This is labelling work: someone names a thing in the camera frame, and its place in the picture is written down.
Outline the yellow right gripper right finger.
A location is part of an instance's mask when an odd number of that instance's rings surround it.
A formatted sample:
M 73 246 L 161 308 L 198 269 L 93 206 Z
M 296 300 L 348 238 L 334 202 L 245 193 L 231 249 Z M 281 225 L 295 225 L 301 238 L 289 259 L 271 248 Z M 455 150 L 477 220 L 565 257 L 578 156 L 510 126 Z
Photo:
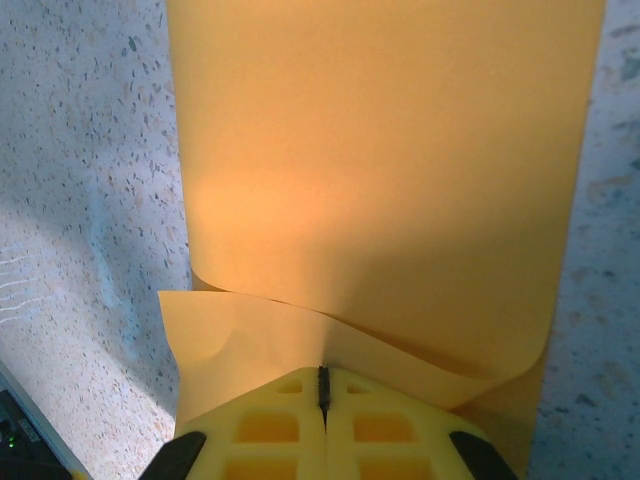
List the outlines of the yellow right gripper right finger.
M 323 368 L 329 479 L 516 479 L 465 419 L 350 371 Z

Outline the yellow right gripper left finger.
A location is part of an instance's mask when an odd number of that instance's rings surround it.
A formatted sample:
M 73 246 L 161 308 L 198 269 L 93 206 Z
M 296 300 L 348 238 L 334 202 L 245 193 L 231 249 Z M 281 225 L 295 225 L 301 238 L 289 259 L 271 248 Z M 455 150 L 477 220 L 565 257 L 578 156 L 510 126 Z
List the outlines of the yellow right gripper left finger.
M 324 479 L 326 368 L 301 368 L 183 424 L 144 479 Z

